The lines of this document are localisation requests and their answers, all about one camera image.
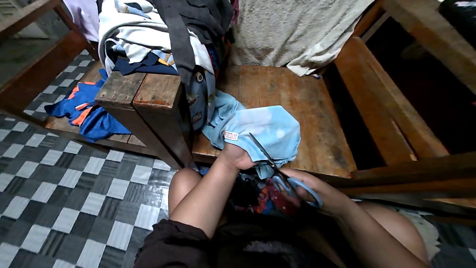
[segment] wood grain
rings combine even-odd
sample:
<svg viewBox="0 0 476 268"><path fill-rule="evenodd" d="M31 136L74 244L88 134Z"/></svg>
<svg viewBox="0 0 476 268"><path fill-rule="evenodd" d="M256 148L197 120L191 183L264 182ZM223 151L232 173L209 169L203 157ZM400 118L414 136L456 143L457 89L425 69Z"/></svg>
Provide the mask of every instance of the wood grain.
<svg viewBox="0 0 476 268"><path fill-rule="evenodd" d="M425 158L352 173L352 186L373 186L460 179L476 176L476 152Z"/></svg>
<svg viewBox="0 0 476 268"><path fill-rule="evenodd" d="M131 131L138 138L137 141L141 141L140 144L135 141L134 145L144 147L144 144L149 150L155 152L155 156L172 168L178 169L180 164L132 106L132 100L144 77L143 73L122 76L119 72L112 72L96 95L96 103Z"/></svg>
<svg viewBox="0 0 476 268"><path fill-rule="evenodd" d="M383 8L476 94L476 51L439 14L438 1L385 0Z"/></svg>
<svg viewBox="0 0 476 268"><path fill-rule="evenodd" d="M297 157L286 166L344 178L356 169L323 80L298 77L287 68L229 66L217 85L248 109L282 105L299 122ZM203 134L196 140L195 158L216 156Z"/></svg>
<svg viewBox="0 0 476 268"><path fill-rule="evenodd" d="M133 106L179 164L195 167L191 154L193 128L180 77L147 74Z"/></svg>
<svg viewBox="0 0 476 268"><path fill-rule="evenodd" d="M352 36L362 36L385 13L382 8L383 0L376 0L367 12L357 22Z"/></svg>
<svg viewBox="0 0 476 268"><path fill-rule="evenodd" d="M396 193L474 193L476 178L452 179L444 181L415 182L383 186L340 188L346 195L396 194Z"/></svg>
<svg viewBox="0 0 476 268"><path fill-rule="evenodd" d="M25 107L85 48L83 37L70 31L43 56L0 89L0 109L23 113Z"/></svg>
<svg viewBox="0 0 476 268"><path fill-rule="evenodd" d="M394 118L371 91L373 87L384 85L366 64L366 58L357 50L352 40L353 38L347 41L334 63L372 139L387 165L415 160L415 154Z"/></svg>
<svg viewBox="0 0 476 268"><path fill-rule="evenodd" d="M357 87L360 87L360 93L363 91L373 93L376 97L375 102L381 103L385 107L391 119L411 144L418 158L448 155L448 151L440 140L436 138L360 38L353 37L347 41L338 59L336 59L336 65L349 91L355 91ZM376 113L382 112L379 111L381 107L367 105L365 107L367 109L374 107ZM386 158L392 151L381 151L381 153Z"/></svg>
<svg viewBox="0 0 476 268"><path fill-rule="evenodd" d="M15 14L3 18L0 22L0 43L36 21L45 12L59 5L61 0L37 0L18 10Z"/></svg>

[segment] leg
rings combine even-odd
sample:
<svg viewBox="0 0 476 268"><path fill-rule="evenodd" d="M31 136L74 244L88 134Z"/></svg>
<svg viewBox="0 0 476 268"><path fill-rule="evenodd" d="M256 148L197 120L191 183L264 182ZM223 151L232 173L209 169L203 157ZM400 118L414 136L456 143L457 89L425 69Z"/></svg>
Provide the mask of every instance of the leg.
<svg viewBox="0 0 476 268"><path fill-rule="evenodd" d="M362 202L359 205L410 252L423 262L429 263L423 239L407 218L396 211L374 203Z"/></svg>
<svg viewBox="0 0 476 268"><path fill-rule="evenodd" d="M202 179L200 174L191 169L183 168L172 178L169 187L169 215L172 214L182 199L197 185Z"/></svg>

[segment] wooden armrest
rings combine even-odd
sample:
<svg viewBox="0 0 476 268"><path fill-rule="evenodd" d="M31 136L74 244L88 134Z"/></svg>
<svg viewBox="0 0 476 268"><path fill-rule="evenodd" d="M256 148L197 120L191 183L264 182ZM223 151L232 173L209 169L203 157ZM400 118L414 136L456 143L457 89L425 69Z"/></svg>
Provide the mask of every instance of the wooden armrest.
<svg viewBox="0 0 476 268"><path fill-rule="evenodd" d="M22 8L16 14L0 21L0 43L3 43L10 36L27 27L45 12L60 3L61 0L38 0Z"/></svg>

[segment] purple cloth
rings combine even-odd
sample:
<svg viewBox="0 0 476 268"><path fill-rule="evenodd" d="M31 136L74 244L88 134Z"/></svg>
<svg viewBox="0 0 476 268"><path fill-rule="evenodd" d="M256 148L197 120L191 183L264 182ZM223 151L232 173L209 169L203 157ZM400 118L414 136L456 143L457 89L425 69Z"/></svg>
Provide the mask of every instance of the purple cloth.
<svg viewBox="0 0 476 268"><path fill-rule="evenodd" d="M95 0L63 0L68 7L73 22L86 39L99 41L99 13Z"/></svg>

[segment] fabric label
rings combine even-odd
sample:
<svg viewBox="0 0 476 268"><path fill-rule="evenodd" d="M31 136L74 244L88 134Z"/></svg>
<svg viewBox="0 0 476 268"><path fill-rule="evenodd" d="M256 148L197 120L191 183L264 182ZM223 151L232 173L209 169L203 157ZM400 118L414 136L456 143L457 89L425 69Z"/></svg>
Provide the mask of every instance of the fabric label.
<svg viewBox="0 0 476 268"><path fill-rule="evenodd" d="M230 131L223 131L223 136L225 139L237 141L238 140L238 133L230 132Z"/></svg>

